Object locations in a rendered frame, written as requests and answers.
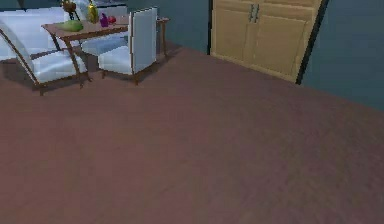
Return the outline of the light wooden double door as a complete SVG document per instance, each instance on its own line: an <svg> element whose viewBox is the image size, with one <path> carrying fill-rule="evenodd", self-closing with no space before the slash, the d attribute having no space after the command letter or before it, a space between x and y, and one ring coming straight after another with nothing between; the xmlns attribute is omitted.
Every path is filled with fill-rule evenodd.
<svg viewBox="0 0 384 224"><path fill-rule="evenodd" d="M327 0L213 0L210 54L299 83ZM250 5L260 4L249 22Z"/></svg>

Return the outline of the brown wooden table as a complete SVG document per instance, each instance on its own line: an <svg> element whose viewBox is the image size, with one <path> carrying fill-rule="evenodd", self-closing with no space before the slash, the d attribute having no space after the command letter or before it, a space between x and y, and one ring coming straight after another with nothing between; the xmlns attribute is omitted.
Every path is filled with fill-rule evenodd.
<svg viewBox="0 0 384 224"><path fill-rule="evenodd" d="M160 23L162 26L164 26L168 21L168 18L157 18L157 24ZM61 39L66 44L67 49L73 49L71 41L97 38L128 31L129 15L120 17L116 24L110 25L108 27L102 27L101 25L92 24L88 21L81 22L83 24L83 29L79 32L68 32L61 30L57 27L58 23L44 24L43 28L52 36L54 41Z"/></svg>

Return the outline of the yellow green bottle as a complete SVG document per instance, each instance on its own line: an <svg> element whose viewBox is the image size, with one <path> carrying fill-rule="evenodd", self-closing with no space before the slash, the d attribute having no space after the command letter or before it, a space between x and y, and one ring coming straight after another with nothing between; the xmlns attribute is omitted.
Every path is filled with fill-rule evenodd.
<svg viewBox="0 0 384 224"><path fill-rule="evenodd" d="M88 1L89 1L88 12L87 12L88 21L93 24L96 24L99 21L97 7L93 4L92 0L88 0Z"/></svg>

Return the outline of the green bowl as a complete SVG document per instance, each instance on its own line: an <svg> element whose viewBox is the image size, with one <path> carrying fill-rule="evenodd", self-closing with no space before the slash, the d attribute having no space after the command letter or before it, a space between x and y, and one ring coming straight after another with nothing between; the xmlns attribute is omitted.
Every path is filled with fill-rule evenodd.
<svg viewBox="0 0 384 224"><path fill-rule="evenodd" d="M58 23L57 27L68 32L79 32L83 29L83 24L78 20L68 20L62 23Z"/></svg>

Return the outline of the brown plant pot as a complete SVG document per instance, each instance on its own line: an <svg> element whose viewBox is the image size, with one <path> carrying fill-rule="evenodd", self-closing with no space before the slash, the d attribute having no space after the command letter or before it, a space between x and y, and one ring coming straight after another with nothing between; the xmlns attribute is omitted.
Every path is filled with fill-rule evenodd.
<svg viewBox="0 0 384 224"><path fill-rule="evenodd" d="M71 0L62 0L61 6L63 10L67 13L73 13L76 11L76 4Z"/></svg>

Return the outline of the white sofa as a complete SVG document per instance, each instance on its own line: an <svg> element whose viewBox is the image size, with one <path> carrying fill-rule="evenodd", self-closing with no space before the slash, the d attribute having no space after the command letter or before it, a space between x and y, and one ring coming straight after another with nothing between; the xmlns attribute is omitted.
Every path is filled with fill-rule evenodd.
<svg viewBox="0 0 384 224"><path fill-rule="evenodd" d="M76 12L81 20L87 19L88 3L76 4ZM123 3L97 6L99 13L122 16L127 13ZM69 15L61 7L37 8L0 12L0 22L4 22L24 44L29 54L55 50L50 34L41 27L44 24L60 23L69 20ZM16 55L0 35L0 61L13 59Z"/></svg>

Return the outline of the white chair with wooden frame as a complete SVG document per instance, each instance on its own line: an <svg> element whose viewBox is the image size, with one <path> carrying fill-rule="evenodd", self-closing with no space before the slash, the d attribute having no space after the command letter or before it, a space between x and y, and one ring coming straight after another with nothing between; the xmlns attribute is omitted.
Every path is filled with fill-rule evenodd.
<svg viewBox="0 0 384 224"><path fill-rule="evenodd" d="M44 94L43 88L47 84L76 77L80 82L80 87L83 87L81 76L89 78L86 64L73 52L72 48L47 53L33 59L20 38L4 22L0 22L0 36L16 54L17 60L28 77L39 89L40 95Z"/></svg>
<svg viewBox="0 0 384 224"><path fill-rule="evenodd" d="M86 39L82 42L81 49L87 54L99 56L100 54L126 45L127 39L125 37L109 35L99 38Z"/></svg>
<svg viewBox="0 0 384 224"><path fill-rule="evenodd" d="M129 42L98 56L102 77L106 72L132 76L139 83L139 73L156 62L157 8L151 7L129 14Z"/></svg>

